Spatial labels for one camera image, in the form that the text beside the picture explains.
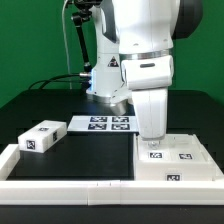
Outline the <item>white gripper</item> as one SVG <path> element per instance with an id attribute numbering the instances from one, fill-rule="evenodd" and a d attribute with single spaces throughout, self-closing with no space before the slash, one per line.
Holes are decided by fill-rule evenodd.
<path id="1" fill-rule="evenodd" d="M 141 138 L 158 149 L 166 134 L 168 87 L 174 73 L 171 55 L 143 60 L 123 60 L 122 76 L 131 98 Z"/>

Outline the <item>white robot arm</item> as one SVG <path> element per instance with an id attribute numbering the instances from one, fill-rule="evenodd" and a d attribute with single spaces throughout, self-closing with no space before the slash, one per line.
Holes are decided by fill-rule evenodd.
<path id="1" fill-rule="evenodd" d="M 131 103 L 142 141 L 157 147 L 166 135 L 173 41 L 198 27 L 202 0 L 102 0 L 92 13 L 97 63 L 87 96 L 117 115 Z"/>

